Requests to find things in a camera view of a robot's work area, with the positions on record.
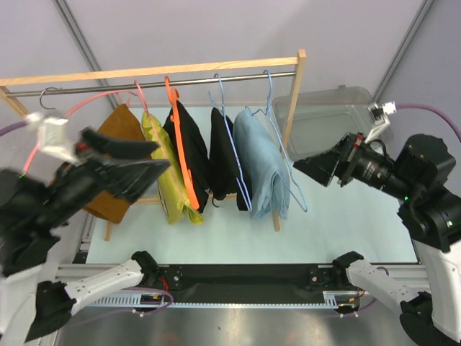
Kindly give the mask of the light blue wire hanger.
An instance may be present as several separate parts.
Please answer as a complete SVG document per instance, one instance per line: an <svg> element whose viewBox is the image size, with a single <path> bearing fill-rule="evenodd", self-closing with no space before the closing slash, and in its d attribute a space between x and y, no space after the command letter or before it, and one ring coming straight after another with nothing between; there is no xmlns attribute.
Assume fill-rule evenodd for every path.
<svg viewBox="0 0 461 346"><path fill-rule="evenodd" d="M302 189L300 188L299 184L297 183L296 179L293 176L292 166L290 164L289 159L287 158L287 152L282 143L281 133L279 129L277 128L275 121L272 117L272 106L271 106L272 87L273 87L272 75L268 70L264 70L264 73L268 74L268 80L269 80L269 91L267 95L266 108L265 109L259 108L258 110L254 112L249 107L245 107L244 109L249 110L252 115L257 116L261 124L266 128L266 130L272 137L288 169L289 178L290 178L290 200L294 200L298 204L298 206L301 208L301 210L306 212L308 210L308 204L306 202Z"/></svg>

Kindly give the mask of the light blue trousers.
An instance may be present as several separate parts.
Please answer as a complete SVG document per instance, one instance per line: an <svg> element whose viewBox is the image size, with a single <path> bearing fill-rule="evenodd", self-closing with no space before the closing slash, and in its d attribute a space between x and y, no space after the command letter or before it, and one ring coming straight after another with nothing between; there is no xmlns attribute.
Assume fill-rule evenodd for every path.
<svg viewBox="0 0 461 346"><path fill-rule="evenodd" d="M290 206L288 169L266 128L247 109L236 116L233 141L251 180L251 218L260 220L275 212L286 219Z"/></svg>

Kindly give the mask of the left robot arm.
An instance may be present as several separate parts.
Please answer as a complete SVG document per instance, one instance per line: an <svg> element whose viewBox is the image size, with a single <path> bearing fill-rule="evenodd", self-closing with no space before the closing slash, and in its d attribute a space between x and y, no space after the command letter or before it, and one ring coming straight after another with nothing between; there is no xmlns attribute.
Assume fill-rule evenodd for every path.
<svg viewBox="0 0 461 346"><path fill-rule="evenodd" d="M153 141L103 136L86 128L71 145L71 167L46 185L13 169L1 171L1 343L23 345L63 327L102 296L159 279L156 261L139 251L126 262L80 283L41 280L48 252L60 241L53 229L102 192L136 202L169 168L152 159Z"/></svg>

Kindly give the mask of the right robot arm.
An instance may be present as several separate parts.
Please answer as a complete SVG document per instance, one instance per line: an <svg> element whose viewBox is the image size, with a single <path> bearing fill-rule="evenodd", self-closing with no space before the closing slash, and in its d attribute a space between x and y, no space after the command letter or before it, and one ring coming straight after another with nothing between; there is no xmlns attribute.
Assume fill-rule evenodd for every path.
<svg viewBox="0 0 461 346"><path fill-rule="evenodd" d="M426 269L428 291L417 291L371 265L357 252L337 257L332 280L356 286L398 315L417 345L460 343L460 198L445 187L456 164L440 138L416 134L397 159L376 152L361 134L347 133L334 147L295 162L317 183L365 183L400 201L398 217Z"/></svg>

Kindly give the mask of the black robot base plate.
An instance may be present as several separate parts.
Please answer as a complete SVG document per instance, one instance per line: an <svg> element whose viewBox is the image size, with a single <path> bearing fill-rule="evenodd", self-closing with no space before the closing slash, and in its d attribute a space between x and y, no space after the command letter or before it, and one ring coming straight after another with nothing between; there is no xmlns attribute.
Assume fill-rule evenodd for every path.
<svg viewBox="0 0 461 346"><path fill-rule="evenodd" d="M317 264L169 265L159 267L140 286L166 287L172 296L243 296L270 302L275 300L270 295L281 293L299 301L315 292L352 288L331 266Z"/></svg>

